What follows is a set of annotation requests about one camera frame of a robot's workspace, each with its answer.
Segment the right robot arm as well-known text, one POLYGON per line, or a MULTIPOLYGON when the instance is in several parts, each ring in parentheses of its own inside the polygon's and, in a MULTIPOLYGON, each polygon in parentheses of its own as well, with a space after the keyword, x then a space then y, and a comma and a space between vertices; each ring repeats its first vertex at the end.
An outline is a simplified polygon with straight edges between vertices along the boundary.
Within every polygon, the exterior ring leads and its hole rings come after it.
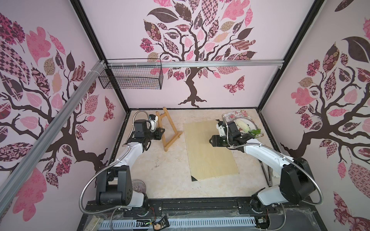
POLYGON ((272 204, 323 204, 323 192, 307 160, 284 155, 262 144, 250 132, 240 132, 234 121, 219 121, 216 128, 218 135, 213 135, 209 140, 213 147, 226 147, 253 156, 280 177, 279 185, 263 188, 251 196, 250 206, 254 211, 261 213, 272 204))

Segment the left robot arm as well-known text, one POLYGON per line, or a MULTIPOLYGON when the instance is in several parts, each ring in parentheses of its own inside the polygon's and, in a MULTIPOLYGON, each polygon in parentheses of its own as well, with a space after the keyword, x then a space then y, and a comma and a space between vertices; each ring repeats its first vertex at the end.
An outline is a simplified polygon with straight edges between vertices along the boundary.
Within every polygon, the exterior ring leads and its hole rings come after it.
POLYGON ((125 151, 109 166, 98 171, 83 188, 79 208, 82 213, 92 215, 115 209, 142 208, 145 206, 145 194, 134 191, 131 177, 131 167, 138 157, 147 151, 153 140, 161 140, 165 129, 158 127, 158 117, 150 114, 149 119, 139 119, 134 122, 133 131, 123 145, 125 151), (96 182, 97 205, 109 206, 98 212, 88 211, 83 206, 83 197, 93 182, 96 182))

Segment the light wooden drawing board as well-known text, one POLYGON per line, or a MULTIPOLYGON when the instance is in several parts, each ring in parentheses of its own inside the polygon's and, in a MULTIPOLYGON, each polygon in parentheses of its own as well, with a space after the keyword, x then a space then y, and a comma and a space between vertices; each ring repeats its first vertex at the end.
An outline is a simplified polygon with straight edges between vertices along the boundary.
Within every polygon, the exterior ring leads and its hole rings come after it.
POLYGON ((213 135, 219 134, 217 124, 216 120, 184 124, 193 182, 239 174, 232 151, 209 143, 213 135))

